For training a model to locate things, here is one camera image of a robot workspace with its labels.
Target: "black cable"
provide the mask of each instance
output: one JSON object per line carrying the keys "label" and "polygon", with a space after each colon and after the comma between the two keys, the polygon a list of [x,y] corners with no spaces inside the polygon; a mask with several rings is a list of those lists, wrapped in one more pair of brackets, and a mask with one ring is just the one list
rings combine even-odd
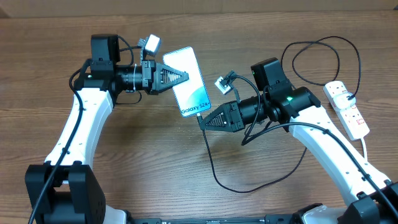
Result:
{"label": "black cable", "polygon": [[218,184],[220,187],[222,187],[222,188],[224,188],[224,189],[226,189],[226,190],[229,190],[229,191],[232,191],[232,192],[235,192],[235,193],[242,193],[242,194],[251,193],[251,192],[253,192],[253,191],[259,190],[259,189],[261,189],[261,188],[263,188],[263,187],[266,187],[266,186],[268,186],[268,185],[271,185],[271,184],[276,184],[276,183],[278,183],[278,182],[280,182],[280,181],[282,181],[282,180],[288,178],[288,177],[289,177],[290,175],[292,175],[292,174],[294,173],[294,171],[296,171],[296,169],[299,167],[299,165],[301,164],[301,161],[303,161],[305,152],[307,151],[307,148],[305,148],[305,149],[304,149],[304,152],[303,152],[303,154],[302,154],[302,156],[301,156],[301,158],[300,158],[300,160],[299,160],[299,162],[298,162],[297,165],[294,167],[294,169],[293,169],[292,171],[290,171],[288,174],[284,175],[283,177],[281,177],[281,178],[279,178],[279,179],[277,179],[277,180],[268,182],[268,183],[266,183],[266,184],[263,184],[263,185],[261,185],[261,186],[259,186],[259,187],[256,187],[255,189],[252,189],[252,190],[243,190],[243,191],[240,191],[240,190],[231,189],[231,188],[229,188],[229,187],[225,187],[222,183],[220,183],[220,182],[218,181],[217,176],[216,176],[216,172],[215,172],[215,169],[214,169],[213,159],[212,159],[212,157],[211,157],[210,147],[209,147],[209,144],[208,144],[208,142],[207,142],[205,130],[203,130],[203,138],[205,139],[205,142],[206,142],[207,152],[208,152],[209,158],[210,158],[211,170],[213,171],[213,177],[214,177],[214,179],[216,180],[217,184]]}
{"label": "black cable", "polygon": [[[268,121],[268,123],[266,124],[266,127],[264,128],[264,129],[267,129],[270,125],[271,125],[271,123],[272,123],[272,121]],[[248,133],[248,130],[249,130],[249,128],[250,128],[250,126],[251,126],[252,124],[249,124],[249,126],[246,128],[246,130],[244,130],[244,135],[247,135],[247,133]]]}
{"label": "black cable", "polygon": [[315,124],[310,124],[310,123],[304,123],[304,122],[291,122],[291,123],[285,123],[285,124],[278,124],[275,125],[271,128],[268,128],[266,130],[263,130],[255,135],[262,135],[265,133],[268,133],[272,130],[275,130],[277,128],[283,128],[283,127],[289,127],[289,126],[293,126],[293,125],[301,125],[301,126],[307,126],[307,127],[311,127],[311,128],[315,128],[318,129],[320,131],[322,131],[324,134],[329,135],[331,138],[333,138],[345,151],[345,153],[347,153],[348,157],[353,161],[353,163],[355,164],[355,166],[358,168],[358,171],[360,171],[360,173],[362,173],[362,175],[364,176],[364,178],[370,183],[370,185],[376,190],[376,192],[380,195],[380,197],[382,198],[382,200],[384,201],[384,203],[386,203],[386,205],[390,208],[391,212],[393,213],[393,215],[395,216],[396,220],[398,220],[398,211],[395,209],[395,207],[391,204],[391,202],[388,200],[388,198],[383,194],[383,192],[380,190],[380,188],[373,182],[371,176],[369,174],[367,174],[365,172],[365,170],[361,167],[361,165],[358,163],[358,161],[355,159],[354,155],[352,155],[352,153],[349,151],[349,149],[344,145],[343,142],[341,142],[341,140],[335,136],[333,133],[330,132],[329,129],[325,129],[321,126],[315,125]]}
{"label": "black cable", "polygon": [[[90,63],[89,63],[89,60],[87,60],[87,61],[85,62],[85,64],[83,65],[83,68],[86,67],[86,64],[90,64]],[[37,197],[36,203],[35,203],[35,205],[33,206],[33,209],[32,209],[32,213],[30,214],[30,218],[29,218],[28,224],[33,224],[33,220],[34,220],[34,217],[36,216],[37,209],[38,209],[38,207],[39,207],[41,201],[43,200],[44,194],[46,193],[47,189],[50,187],[50,185],[53,184],[55,172],[57,171],[57,169],[58,169],[59,166],[61,165],[61,162],[62,162],[63,158],[65,157],[65,155],[68,153],[69,146],[70,146],[70,144],[72,143],[73,137],[75,136],[75,134],[76,134],[76,132],[77,132],[77,129],[78,129],[78,127],[79,127],[79,124],[80,124],[80,121],[81,121],[81,117],[83,116],[83,110],[84,110],[84,108],[83,108],[83,101],[81,100],[81,97],[80,97],[79,93],[75,90],[75,88],[73,87],[73,84],[72,84],[73,78],[74,78],[77,74],[79,74],[80,71],[81,71],[81,69],[75,71],[75,72],[73,73],[73,75],[69,78],[69,88],[70,88],[70,89],[74,92],[74,94],[76,95],[76,98],[77,98],[77,100],[79,101],[79,105],[80,105],[80,107],[79,107],[79,115],[78,115],[78,117],[77,117],[75,127],[73,128],[72,133],[70,134],[69,139],[68,139],[68,141],[67,141],[65,147],[62,148],[61,156],[59,157],[57,163],[56,163],[55,166],[53,167],[53,169],[52,169],[52,171],[51,171],[49,177],[47,178],[47,181],[44,183],[44,186],[43,186],[43,188],[42,188],[42,191],[40,192],[39,197]]]}
{"label": "black cable", "polygon": [[[282,69],[283,69],[283,61],[284,61],[284,55],[285,55],[285,53],[286,53],[286,50],[287,50],[290,46],[295,45],[295,44],[310,44],[310,45],[307,46],[307,48],[309,48],[309,47],[310,47],[311,45],[313,45],[313,44],[320,44],[320,45],[324,45],[324,46],[327,46],[327,47],[329,47],[330,49],[332,49],[332,50],[335,52],[336,57],[337,57],[337,71],[336,71],[336,75],[335,75],[335,77],[332,79],[332,81],[335,81],[335,80],[336,80],[336,78],[337,78],[337,76],[338,76],[338,73],[339,73],[339,71],[340,71],[340,56],[338,55],[338,52],[337,52],[337,50],[336,50],[335,48],[333,48],[331,45],[328,45],[328,44],[325,44],[325,43],[322,43],[322,42],[317,42],[317,41],[298,41],[298,42],[290,43],[288,46],[286,46],[286,48],[285,48],[285,50],[284,50],[284,52],[282,53],[282,56],[281,56],[281,58],[280,58],[280,65],[282,66]],[[296,54],[296,56],[295,56],[294,59],[292,60],[293,63],[294,63],[295,58],[296,58],[299,54],[301,54],[304,50],[306,50],[307,48],[302,49],[298,54]],[[319,85],[319,86],[324,86],[324,85],[326,85],[326,83],[324,83],[324,84],[319,84],[319,83],[311,82],[310,80],[305,79],[305,78],[304,78],[303,76],[301,76],[294,68],[293,68],[293,71],[296,73],[296,75],[298,75],[298,77],[300,77],[302,80],[304,80],[304,81],[306,81],[306,82],[308,82],[308,83],[310,83],[310,84]]]}
{"label": "black cable", "polygon": [[329,38],[337,38],[337,39],[341,39],[341,40],[346,41],[347,43],[349,43],[349,44],[354,48],[354,50],[355,50],[355,52],[356,52],[356,56],[358,57],[358,84],[357,84],[357,86],[356,86],[355,92],[348,98],[348,100],[351,100],[351,99],[353,99],[353,98],[356,96],[356,94],[357,94],[357,92],[358,92],[358,90],[359,90],[359,85],[360,85],[360,83],[361,83],[361,57],[359,56],[359,52],[358,52],[358,49],[356,48],[356,46],[355,46],[351,41],[347,40],[346,38],[344,38],[344,37],[339,37],[339,36],[329,36],[329,37],[324,37],[324,38],[319,39],[319,40],[316,40],[316,41],[293,42],[293,43],[289,44],[288,46],[286,46],[286,48],[285,48],[285,50],[284,50],[284,52],[283,52],[283,54],[282,54],[282,56],[281,56],[280,64],[282,65],[282,63],[283,63],[283,57],[284,57],[284,55],[285,55],[285,52],[286,52],[286,50],[287,50],[291,45],[295,45],[295,44],[308,44],[306,47],[304,47],[303,49],[301,49],[301,50],[294,56],[294,58],[293,58],[293,60],[292,60],[293,71],[294,71],[295,74],[296,74],[298,77],[300,77],[302,80],[304,80],[304,81],[306,81],[306,82],[308,82],[308,83],[314,84],[314,85],[323,86],[323,85],[325,85],[325,84],[320,84],[320,83],[311,82],[310,80],[307,80],[307,79],[305,79],[303,76],[301,76],[301,75],[296,71],[296,69],[295,69],[295,67],[294,67],[294,61],[295,61],[295,59],[297,58],[297,56],[299,56],[304,50],[307,50],[307,49],[308,49],[309,47],[311,47],[313,44],[325,45],[325,46],[331,48],[331,49],[335,52],[335,54],[336,54],[336,56],[337,56],[337,61],[338,61],[337,72],[336,72],[336,75],[335,75],[334,79],[332,79],[332,81],[336,80],[336,78],[337,78],[337,76],[338,76],[338,72],[340,71],[340,58],[339,58],[339,55],[338,55],[337,51],[336,51],[332,46],[330,46],[330,45],[328,45],[328,44],[325,44],[325,43],[321,42],[322,40],[329,39]]}
{"label": "black cable", "polygon": [[122,50],[119,50],[119,51],[130,50],[130,53],[131,53],[131,61],[130,61],[130,64],[129,64],[129,65],[119,65],[119,68],[130,67],[130,66],[133,65],[133,63],[134,63],[134,54],[133,54],[133,52],[132,52],[133,48],[130,46],[130,44],[129,44],[126,40],[124,40],[123,37],[121,37],[121,36],[118,35],[118,38],[119,38],[121,41],[123,41],[123,42],[127,45],[127,48],[126,48],[126,49],[122,49]]}
{"label": "black cable", "polygon": [[253,90],[256,91],[257,97],[258,97],[256,116],[254,117],[254,120],[253,120],[253,122],[252,122],[252,125],[251,125],[250,128],[249,128],[249,131],[244,135],[244,138],[243,138],[242,143],[241,143],[241,145],[244,146],[245,144],[247,144],[247,143],[246,143],[246,139],[250,136],[250,133],[251,133],[251,131],[253,130],[254,125],[255,125],[256,122],[257,122],[257,118],[258,118],[259,113],[260,113],[261,95],[260,95],[259,90],[256,88],[256,86],[255,86],[250,80],[248,80],[247,78],[245,78],[245,77],[243,77],[243,76],[234,75],[233,77],[229,78],[228,80],[232,80],[232,81],[233,81],[233,80],[236,79],[236,78],[242,79],[242,80],[244,80],[245,82],[247,82],[249,85],[251,85],[251,86],[253,87]]}
{"label": "black cable", "polygon": [[116,102],[115,104],[116,104],[116,105],[133,105],[133,104],[137,104],[137,103],[141,102],[141,100],[142,100],[142,93],[141,93],[139,90],[137,90],[136,92],[139,93],[139,99],[138,99],[137,102],[135,102],[135,103],[118,103],[118,102]]}
{"label": "black cable", "polygon": [[93,60],[91,58],[89,58],[89,59],[86,59],[83,66],[81,66],[81,68],[79,70],[80,70],[80,75],[82,77],[85,77],[85,75],[91,75],[90,73],[86,73],[86,70],[92,63],[93,63]]}
{"label": "black cable", "polygon": [[130,49],[140,49],[140,48],[141,48],[140,46],[132,46],[132,47],[126,47],[126,48],[120,49],[119,51],[123,52],[123,51],[127,51]]}

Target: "power plug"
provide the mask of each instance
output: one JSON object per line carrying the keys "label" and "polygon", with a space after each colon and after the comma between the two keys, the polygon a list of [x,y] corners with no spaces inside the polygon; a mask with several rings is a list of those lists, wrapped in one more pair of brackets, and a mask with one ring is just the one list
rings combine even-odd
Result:
{"label": "power plug", "polygon": [[352,93],[347,91],[343,82],[333,81],[327,83],[323,87],[323,91],[352,141],[362,139],[370,132],[368,125],[355,105],[355,98],[348,100]]}

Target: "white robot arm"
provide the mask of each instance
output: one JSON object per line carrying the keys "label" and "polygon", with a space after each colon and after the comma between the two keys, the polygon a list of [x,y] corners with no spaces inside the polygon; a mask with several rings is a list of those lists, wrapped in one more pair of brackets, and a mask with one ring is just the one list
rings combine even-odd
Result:
{"label": "white robot arm", "polygon": [[[253,65],[251,70],[257,88],[234,71],[229,72],[224,78],[220,77],[215,84],[222,93],[227,94],[228,91],[225,89],[234,89],[232,82],[235,79],[246,79],[256,90],[257,96],[240,100],[237,91],[234,90],[236,101],[219,106],[206,118],[202,119],[199,116],[200,128],[236,132],[250,124],[251,127],[247,133],[245,132],[242,141],[242,145],[245,145],[262,134],[283,127],[302,142],[332,178],[348,209],[320,209],[317,205],[313,209],[306,208],[307,213],[301,210],[300,213],[303,214],[300,214],[296,222],[346,223],[348,220],[372,220],[373,223],[374,220],[394,221],[392,217],[398,218],[395,208],[398,201],[398,185],[393,184],[385,174],[367,162],[347,141],[332,123],[318,98],[305,87],[293,90],[276,58],[259,62]],[[279,122],[280,125],[265,128],[251,135],[255,123],[266,118]]]}
{"label": "white robot arm", "polygon": [[[61,166],[71,166],[75,161],[80,161],[83,165],[89,165],[92,169],[98,139],[106,118],[112,113],[113,102],[109,91],[101,91],[99,88],[83,88],[78,91],[78,94],[83,101],[85,110],[79,128],[70,144],[69,153],[61,162]],[[50,161],[52,166],[58,161],[62,148],[68,141],[76,124],[79,107],[79,102],[75,96],[71,113],[61,137],[52,152],[45,158],[45,162]]]}
{"label": "white robot arm", "polygon": [[[125,42],[128,48],[119,49],[118,39]],[[154,57],[159,46],[160,39],[154,35],[141,39],[136,47],[131,47],[118,35],[91,37],[92,58],[73,74],[80,71],[74,86],[73,76],[70,80],[70,86],[80,96],[81,104],[75,95],[72,111],[53,151],[43,165],[30,165],[26,172],[25,183],[34,208],[29,223],[33,222],[33,218],[38,224],[132,222],[128,212],[106,205],[104,193],[92,171],[93,160],[101,130],[121,91],[134,93],[144,90],[148,95],[158,95],[188,80],[187,73],[146,59],[146,55]],[[133,66],[133,59],[129,65],[117,65],[120,51],[130,50],[133,57],[132,50],[135,48],[141,48],[139,66]],[[88,66],[91,73],[85,73]],[[68,184],[70,192],[53,189],[62,184]]]}

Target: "smartphone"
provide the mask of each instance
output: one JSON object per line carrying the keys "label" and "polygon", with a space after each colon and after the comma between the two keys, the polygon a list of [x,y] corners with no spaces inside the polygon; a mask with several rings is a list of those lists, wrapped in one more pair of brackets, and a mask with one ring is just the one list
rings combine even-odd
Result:
{"label": "smartphone", "polygon": [[191,47],[163,55],[163,62],[174,69],[188,73],[189,79],[187,81],[173,87],[175,99],[183,117],[211,108],[205,82]]}

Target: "wood grain surface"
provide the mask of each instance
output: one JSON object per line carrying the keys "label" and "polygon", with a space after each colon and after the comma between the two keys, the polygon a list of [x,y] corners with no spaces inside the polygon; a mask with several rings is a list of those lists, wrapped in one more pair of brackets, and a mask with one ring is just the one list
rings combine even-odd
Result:
{"label": "wood grain surface", "polygon": [[4,12],[0,5],[0,18],[8,18],[9,16]]}
{"label": "wood grain surface", "polygon": [[[25,171],[29,164],[43,163],[57,142],[72,105],[68,78],[90,57],[91,34],[100,33],[117,33],[131,44],[156,34],[163,43],[158,61],[166,52],[192,46],[213,109],[234,98],[223,96],[214,86],[220,75],[235,70],[254,81],[250,66],[280,58],[290,42],[345,37],[356,44],[362,59],[357,102],[371,129],[366,136],[369,161],[398,180],[397,21],[394,11],[0,20],[0,223],[27,221],[31,206]],[[354,50],[340,40],[327,42],[340,53],[338,79],[354,91],[358,79]],[[287,52],[286,75],[295,86],[309,87],[345,134],[322,88],[292,72],[291,59],[299,48]],[[128,53],[122,58],[127,62]],[[296,67],[309,80],[327,82],[336,65],[330,49],[313,47],[297,59]],[[242,98],[254,95],[247,84],[236,86]],[[118,100],[136,99],[123,93]],[[219,180],[239,190],[290,172],[304,150],[283,130],[244,147],[242,138],[243,132],[208,131]],[[359,142],[353,145],[362,152]],[[213,179],[196,118],[181,117],[172,91],[144,95],[138,105],[115,107],[99,139],[94,173],[107,204],[129,210],[136,218],[261,217],[291,213],[315,202],[344,205],[310,152],[296,172],[278,184],[251,194],[222,189]]]}
{"label": "wood grain surface", "polygon": [[393,10],[397,0],[0,0],[11,18]]}

